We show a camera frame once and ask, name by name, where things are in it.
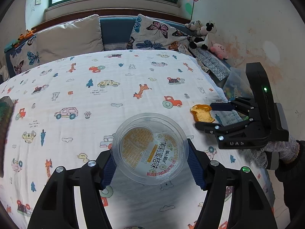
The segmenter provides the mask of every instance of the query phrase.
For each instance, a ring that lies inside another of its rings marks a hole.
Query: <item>round plastic container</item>
[[[135,115],[116,131],[111,154],[117,167],[142,184],[161,184],[177,176],[189,155],[181,127],[155,113]]]

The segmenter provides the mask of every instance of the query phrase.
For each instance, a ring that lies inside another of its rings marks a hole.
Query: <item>hand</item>
[[[259,167],[267,167],[267,156],[265,151],[279,152],[280,159],[289,164],[293,162],[300,150],[298,142],[289,134],[288,141],[269,141],[268,144],[259,150],[250,150],[252,157]]]

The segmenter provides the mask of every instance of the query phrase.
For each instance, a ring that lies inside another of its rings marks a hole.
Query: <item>bed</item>
[[[234,169],[249,166],[273,206],[274,193],[265,170],[244,152],[218,149],[213,135],[195,128],[193,105],[227,100],[193,57],[169,50],[71,56],[16,75],[0,85],[0,92],[1,97],[9,95],[16,101],[4,152],[0,201],[19,228],[27,228],[57,166],[73,169],[96,159],[111,147],[121,123],[146,112],[176,121],[210,159]],[[164,106],[164,101],[175,102]],[[211,115],[222,124],[241,120],[235,111]],[[227,191],[221,229],[230,211],[230,188]],[[171,181],[153,186],[135,183],[117,169],[110,186],[100,194],[114,229],[191,229],[205,198],[188,165]],[[80,221],[80,229],[86,228]]]

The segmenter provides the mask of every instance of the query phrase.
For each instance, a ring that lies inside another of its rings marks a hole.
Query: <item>green led light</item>
[[[249,167],[245,166],[245,167],[242,168],[242,171],[246,172],[246,173],[249,173],[250,169],[249,169]]]

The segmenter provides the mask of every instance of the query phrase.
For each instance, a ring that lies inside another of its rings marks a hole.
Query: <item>yellow car print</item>
[[[101,88],[105,88],[106,86],[117,87],[119,85],[120,85],[120,83],[117,83],[113,80],[104,80],[104,81],[100,82],[97,86],[98,87],[100,86]]]

